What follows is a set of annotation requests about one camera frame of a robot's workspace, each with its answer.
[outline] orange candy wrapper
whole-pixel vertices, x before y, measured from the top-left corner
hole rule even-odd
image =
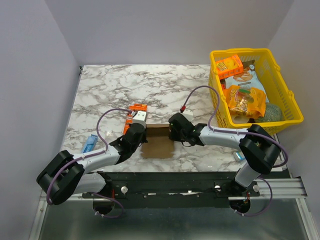
[[[251,87],[243,89],[231,85],[223,91],[231,115],[246,116],[257,119],[263,117],[266,111],[266,94],[264,91]]]

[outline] green sponge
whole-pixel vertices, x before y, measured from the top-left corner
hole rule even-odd
[[[284,120],[284,115],[282,114],[281,108],[275,104],[267,102],[265,104],[264,117],[259,117],[254,121],[256,123],[269,123],[269,122],[279,122]]]

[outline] yellow plastic bin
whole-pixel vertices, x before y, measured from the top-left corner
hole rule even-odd
[[[278,105],[283,112],[284,121],[255,123],[263,127],[270,135],[276,134],[283,129],[300,124],[304,120],[294,93],[288,90],[287,85],[280,73],[280,67],[277,65],[274,56],[267,48],[232,48],[228,50],[212,51],[210,53],[211,70],[209,77],[209,86],[214,87],[220,95],[220,106],[216,113],[216,119],[219,127],[241,129],[249,128],[252,123],[235,124],[232,122],[230,112],[226,103],[223,89],[220,84],[216,68],[216,61],[231,57],[237,54],[242,62],[255,60],[255,72],[258,79],[263,84],[266,95],[272,104]],[[217,106],[217,96],[210,91],[213,106]]]

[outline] marble table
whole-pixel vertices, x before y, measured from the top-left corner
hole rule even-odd
[[[192,89],[207,85],[209,65],[85,65],[83,67],[62,149],[80,153],[88,136],[96,134],[99,117],[112,108],[147,104],[147,124],[168,123]],[[194,124],[207,123],[214,108],[209,89],[200,88],[190,98]],[[126,114],[113,111],[100,123],[101,135],[111,142],[122,135]],[[218,126],[213,119],[213,126]],[[99,140],[95,149],[102,148]],[[184,147],[174,143],[168,159],[141,157],[140,148],[127,161],[101,168],[107,172],[237,171],[233,149],[221,146]]]

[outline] open brown box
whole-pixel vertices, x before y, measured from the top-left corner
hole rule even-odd
[[[147,143],[142,144],[141,156],[145,159],[169,159],[174,155],[174,141],[169,139],[169,124],[147,124]]]

